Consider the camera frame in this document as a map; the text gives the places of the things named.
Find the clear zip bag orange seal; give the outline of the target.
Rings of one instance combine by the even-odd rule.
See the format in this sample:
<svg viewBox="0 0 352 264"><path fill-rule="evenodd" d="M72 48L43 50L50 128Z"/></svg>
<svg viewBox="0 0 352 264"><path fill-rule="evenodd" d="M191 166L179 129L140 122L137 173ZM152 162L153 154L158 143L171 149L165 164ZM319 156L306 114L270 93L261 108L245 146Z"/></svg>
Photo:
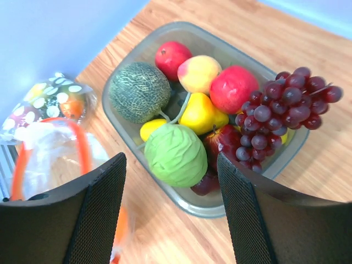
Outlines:
<svg viewBox="0 0 352 264"><path fill-rule="evenodd" d="M71 120L48 118L32 123L18 154L9 201L27 201L90 173L111 158Z"/></svg>

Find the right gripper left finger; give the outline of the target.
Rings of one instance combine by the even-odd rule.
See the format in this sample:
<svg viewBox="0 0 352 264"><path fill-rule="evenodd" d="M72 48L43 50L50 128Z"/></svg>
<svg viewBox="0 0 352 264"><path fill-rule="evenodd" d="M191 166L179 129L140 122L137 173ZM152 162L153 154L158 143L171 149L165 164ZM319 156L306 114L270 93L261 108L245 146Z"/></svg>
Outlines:
<svg viewBox="0 0 352 264"><path fill-rule="evenodd" d="M27 201L1 203L1 263L109 263L126 166L119 153Z"/></svg>

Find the fake purple grapes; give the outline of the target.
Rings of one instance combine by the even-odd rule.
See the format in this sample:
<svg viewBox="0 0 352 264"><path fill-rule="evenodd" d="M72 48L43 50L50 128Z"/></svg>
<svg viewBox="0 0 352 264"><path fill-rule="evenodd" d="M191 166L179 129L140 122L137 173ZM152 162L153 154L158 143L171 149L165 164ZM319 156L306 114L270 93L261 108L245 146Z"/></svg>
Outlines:
<svg viewBox="0 0 352 264"><path fill-rule="evenodd" d="M262 162L283 146L281 136L287 129L318 129L321 115L342 96L342 88L313 76L307 67L278 73L262 91L250 95L235 117L242 134L236 151L238 162L261 172Z"/></svg>

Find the fake orange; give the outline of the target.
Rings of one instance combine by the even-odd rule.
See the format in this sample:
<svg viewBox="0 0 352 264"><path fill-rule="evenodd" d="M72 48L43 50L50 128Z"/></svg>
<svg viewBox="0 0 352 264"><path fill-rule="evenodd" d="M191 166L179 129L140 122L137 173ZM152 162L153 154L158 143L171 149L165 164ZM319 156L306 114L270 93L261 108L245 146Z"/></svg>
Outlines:
<svg viewBox="0 0 352 264"><path fill-rule="evenodd" d="M110 263L119 263L122 247L128 238L129 232L128 211L125 206L121 206L114 235Z"/></svg>

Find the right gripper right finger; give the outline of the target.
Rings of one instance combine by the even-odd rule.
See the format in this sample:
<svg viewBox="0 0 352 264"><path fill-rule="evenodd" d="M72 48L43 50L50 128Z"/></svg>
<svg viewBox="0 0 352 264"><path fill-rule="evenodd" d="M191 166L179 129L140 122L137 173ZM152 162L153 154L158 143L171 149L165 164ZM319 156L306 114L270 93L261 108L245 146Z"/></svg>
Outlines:
<svg viewBox="0 0 352 264"><path fill-rule="evenodd" d="M295 191L223 153L217 172L237 263L351 263L351 203Z"/></svg>

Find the fake green cabbage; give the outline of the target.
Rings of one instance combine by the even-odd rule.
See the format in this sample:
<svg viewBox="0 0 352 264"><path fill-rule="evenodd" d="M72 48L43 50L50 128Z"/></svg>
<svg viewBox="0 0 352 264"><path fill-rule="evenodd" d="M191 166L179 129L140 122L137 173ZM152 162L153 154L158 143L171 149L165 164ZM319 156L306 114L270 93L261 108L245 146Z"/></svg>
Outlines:
<svg viewBox="0 0 352 264"><path fill-rule="evenodd" d="M187 126L164 124L145 144L144 155L154 176L178 188L196 185L208 168L205 147Z"/></svg>

